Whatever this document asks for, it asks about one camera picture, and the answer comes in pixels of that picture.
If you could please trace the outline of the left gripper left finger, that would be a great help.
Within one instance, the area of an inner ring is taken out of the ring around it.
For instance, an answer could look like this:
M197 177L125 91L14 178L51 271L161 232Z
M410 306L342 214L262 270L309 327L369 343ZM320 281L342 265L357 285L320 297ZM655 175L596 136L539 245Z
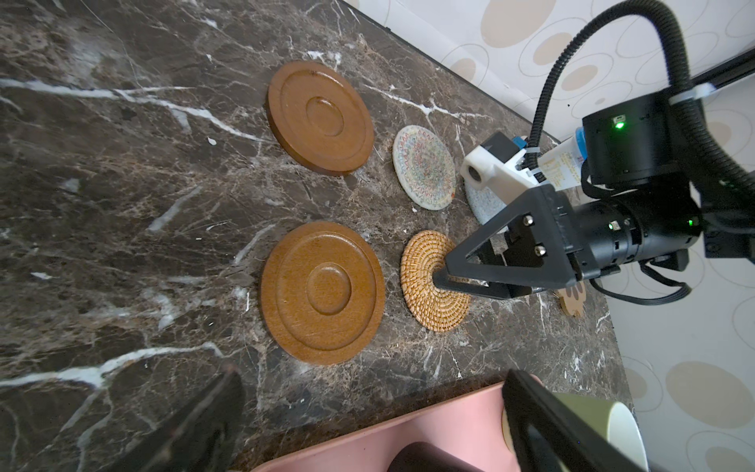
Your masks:
M245 387L227 365L160 428L119 458L113 471L225 471L241 430Z

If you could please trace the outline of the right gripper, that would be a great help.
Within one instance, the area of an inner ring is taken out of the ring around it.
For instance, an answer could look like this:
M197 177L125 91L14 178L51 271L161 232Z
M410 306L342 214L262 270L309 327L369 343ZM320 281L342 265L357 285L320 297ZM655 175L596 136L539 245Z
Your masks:
M484 298L518 298L595 284L638 264L642 273L688 295L691 287L662 275L684 271L702 230L688 194L646 189L572 206L550 184L525 191L444 257L438 289Z

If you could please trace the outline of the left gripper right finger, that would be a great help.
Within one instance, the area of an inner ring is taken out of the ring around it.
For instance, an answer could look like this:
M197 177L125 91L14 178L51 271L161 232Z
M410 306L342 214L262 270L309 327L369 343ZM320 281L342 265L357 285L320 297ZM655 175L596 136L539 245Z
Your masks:
M503 403L522 471L639 471L529 373L510 370Z

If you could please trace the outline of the blue-grey woven coaster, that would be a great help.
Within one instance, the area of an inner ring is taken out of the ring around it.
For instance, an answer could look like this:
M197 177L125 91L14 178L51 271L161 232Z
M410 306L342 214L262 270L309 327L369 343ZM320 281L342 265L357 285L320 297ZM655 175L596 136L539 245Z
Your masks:
M505 208L505 203L489 188L480 191L465 182L465 193L468 204L481 225L486 224Z

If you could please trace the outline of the rattan coaster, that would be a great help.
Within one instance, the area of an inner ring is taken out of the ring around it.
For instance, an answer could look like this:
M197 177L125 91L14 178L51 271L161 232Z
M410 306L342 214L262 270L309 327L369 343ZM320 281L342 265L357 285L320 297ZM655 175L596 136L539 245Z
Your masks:
M404 248L400 264L400 283L412 316L432 332L450 332L469 313L468 294L442 290L433 275L443 269L444 258L454 248L446 234L424 230L414 235Z

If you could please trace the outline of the white woven coaster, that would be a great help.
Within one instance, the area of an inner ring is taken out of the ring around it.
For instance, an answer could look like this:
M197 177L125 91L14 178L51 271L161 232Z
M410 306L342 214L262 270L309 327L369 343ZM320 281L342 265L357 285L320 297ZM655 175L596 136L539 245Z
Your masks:
M409 198L426 210L448 207L456 189L456 168L442 140L430 130L409 125L396 135L392 159Z

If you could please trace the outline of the dark wooden coaster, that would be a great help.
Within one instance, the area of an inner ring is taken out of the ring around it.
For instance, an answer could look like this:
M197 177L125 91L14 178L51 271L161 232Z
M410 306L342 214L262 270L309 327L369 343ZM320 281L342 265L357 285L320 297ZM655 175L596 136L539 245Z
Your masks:
M273 75L265 104L273 135L300 165L343 176L367 163L375 143L371 115L334 70L314 61L286 63Z

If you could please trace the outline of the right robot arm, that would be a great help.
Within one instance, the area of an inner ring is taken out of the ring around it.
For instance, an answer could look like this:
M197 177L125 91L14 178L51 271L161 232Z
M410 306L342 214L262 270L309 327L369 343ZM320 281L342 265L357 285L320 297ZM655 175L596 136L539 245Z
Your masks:
M600 110L583 122L581 170L590 202L570 204L540 183L517 197L442 260L432 284L493 299L596 283L624 265L672 289L690 247L710 259L754 258L754 206L725 174L731 159L711 137L698 83L680 94L654 92Z

